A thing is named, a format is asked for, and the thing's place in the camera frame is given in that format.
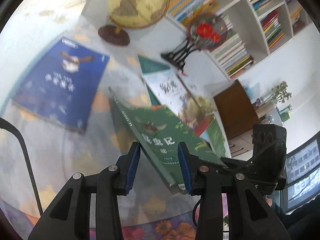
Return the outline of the green insect book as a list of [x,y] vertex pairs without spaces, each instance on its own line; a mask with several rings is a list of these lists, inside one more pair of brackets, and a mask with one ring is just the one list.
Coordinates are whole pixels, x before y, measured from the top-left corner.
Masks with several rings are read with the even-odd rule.
[[137,107],[121,99],[114,90],[110,89],[110,93],[146,157],[172,193],[187,193],[177,155],[179,142],[185,142],[191,154],[212,163],[221,164],[220,158],[227,157],[217,120],[209,126],[214,136],[209,146],[167,106]]

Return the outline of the white rabbit hill book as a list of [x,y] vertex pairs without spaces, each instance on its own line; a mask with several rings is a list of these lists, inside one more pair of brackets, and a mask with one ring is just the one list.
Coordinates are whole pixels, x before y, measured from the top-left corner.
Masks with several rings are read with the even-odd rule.
[[167,64],[142,55],[138,55],[138,61],[150,99],[167,106],[218,156],[230,157],[216,103],[202,87]]

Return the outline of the window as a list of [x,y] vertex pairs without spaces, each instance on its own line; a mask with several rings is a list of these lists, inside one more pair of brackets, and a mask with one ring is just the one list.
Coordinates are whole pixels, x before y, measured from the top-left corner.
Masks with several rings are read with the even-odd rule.
[[319,194],[319,134],[287,155],[284,210],[292,211]]

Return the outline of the brown wooden cabinet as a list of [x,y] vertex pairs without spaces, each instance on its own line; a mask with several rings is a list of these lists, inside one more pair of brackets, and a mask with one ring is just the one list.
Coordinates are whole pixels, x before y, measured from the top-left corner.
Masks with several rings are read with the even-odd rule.
[[228,140],[233,139],[259,124],[259,118],[238,80],[214,96],[214,101]]

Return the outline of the potted green plant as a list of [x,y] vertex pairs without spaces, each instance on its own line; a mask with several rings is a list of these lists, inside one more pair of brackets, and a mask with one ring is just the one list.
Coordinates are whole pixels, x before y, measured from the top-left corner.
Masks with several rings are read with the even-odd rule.
[[275,103],[285,103],[292,98],[292,93],[287,91],[288,85],[285,81],[272,88],[271,100]]

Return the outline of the blue eagle book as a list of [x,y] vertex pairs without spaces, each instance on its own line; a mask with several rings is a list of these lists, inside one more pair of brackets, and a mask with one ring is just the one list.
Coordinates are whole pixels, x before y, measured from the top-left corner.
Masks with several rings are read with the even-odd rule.
[[62,37],[32,66],[13,102],[41,118],[83,132],[109,55]]

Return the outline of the round embroidered fan on stand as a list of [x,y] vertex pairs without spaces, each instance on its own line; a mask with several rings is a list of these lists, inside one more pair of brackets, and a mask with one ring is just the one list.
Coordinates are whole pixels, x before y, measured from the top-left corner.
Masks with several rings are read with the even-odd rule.
[[227,35],[222,16],[208,12],[199,14],[189,23],[185,40],[174,50],[161,53],[161,58],[184,72],[185,60],[191,53],[215,50],[225,42]]

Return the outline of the white bookshelf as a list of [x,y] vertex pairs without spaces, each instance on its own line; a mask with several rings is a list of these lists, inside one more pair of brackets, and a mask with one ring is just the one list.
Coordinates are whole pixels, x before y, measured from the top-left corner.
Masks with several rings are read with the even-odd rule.
[[[185,5],[191,4],[195,0],[170,0],[169,10],[166,19],[173,24],[181,33],[179,41],[186,37],[187,26],[174,18],[174,13]],[[245,48],[253,57],[253,64],[236,74],[229,75],[223,69],[217,59],[213,57],[210,50],[197,50],[192,52],[185,61],[183,74],[193,78],[202,84],[212,84],[217,82],[229,82],[235,79],[242,79],[250,70],[256,70],[266,59],[270,58],[277,51],[281,51],[286,44],[294,38],[293,27],[290,21],[290,14],[285,0],[273,0],[259,11],[255,11],[249,0],[206,0],[207,5],[202,5],[196,9],[196,13],[214,12],[217,15],[224,14],[229,17],[233,30],[237,32],[245,43]],[[276,10],[279,12],[280,23],[284,35],[270,48],[263,33],[260,20]]]

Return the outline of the yellow antique globe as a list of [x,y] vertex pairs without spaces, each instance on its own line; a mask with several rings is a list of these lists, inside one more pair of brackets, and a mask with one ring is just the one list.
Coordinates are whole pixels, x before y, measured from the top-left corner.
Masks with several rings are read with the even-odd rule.
[[170,0],[107,0],[108,19],[98,30],[106,42],[126,47],[130,44],[126,29],[145,29],[158,23],[167,13]]

